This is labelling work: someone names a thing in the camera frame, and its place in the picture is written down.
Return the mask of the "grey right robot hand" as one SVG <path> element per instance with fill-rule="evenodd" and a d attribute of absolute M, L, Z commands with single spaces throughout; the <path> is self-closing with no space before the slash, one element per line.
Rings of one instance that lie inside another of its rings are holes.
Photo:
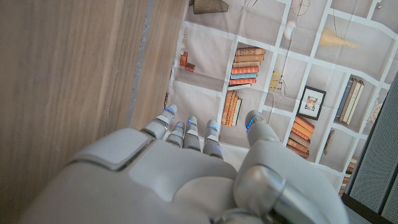
<path fill-rule="evenodd" d="M 86 147 L 47 184 L 20 223 L 348 223 L 325 176 L 285 147 L 256 110 L 245 120 L 240 168 L 224 161 L 214 121 L 200 144 L 195 118 L 170 105 L 146 127 Z"/>

